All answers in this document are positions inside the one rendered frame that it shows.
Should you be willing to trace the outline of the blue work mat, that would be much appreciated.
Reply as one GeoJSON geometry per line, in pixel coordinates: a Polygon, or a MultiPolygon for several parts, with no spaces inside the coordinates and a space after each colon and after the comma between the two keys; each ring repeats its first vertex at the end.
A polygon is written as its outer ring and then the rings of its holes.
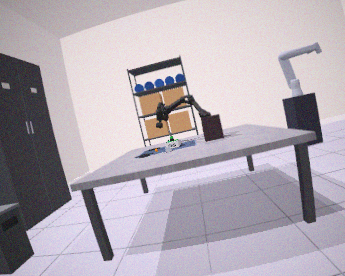
{"type": "MultiPolygon", "coordinates": [[[[192,141],[188,141],[188,142],[183,142],[180,144],[179,147],[176,147],[176,148],[172,148],[171,150],[177,150],[177,149],[182,149],[182,148],[186,148],[186,147],[191,147],[191,146],[195,146],[197,145],[196,143],[196,140],[192,140],[192,141]]],[[[156,152],[155,150],[151,150],[151,151],[144,151],[143,153],[141,153],[140,155],[142,154],[146,154],[146,153],[153,153],[153,154],[150,154],[150,155],[155,155],[155,154],[158,154],[158,153],[162,153],[162,152],[166,152],[165,150],[166,146],[165,147],[161,147],[159,149],[157,149],[158,151],[156,152]]]]}

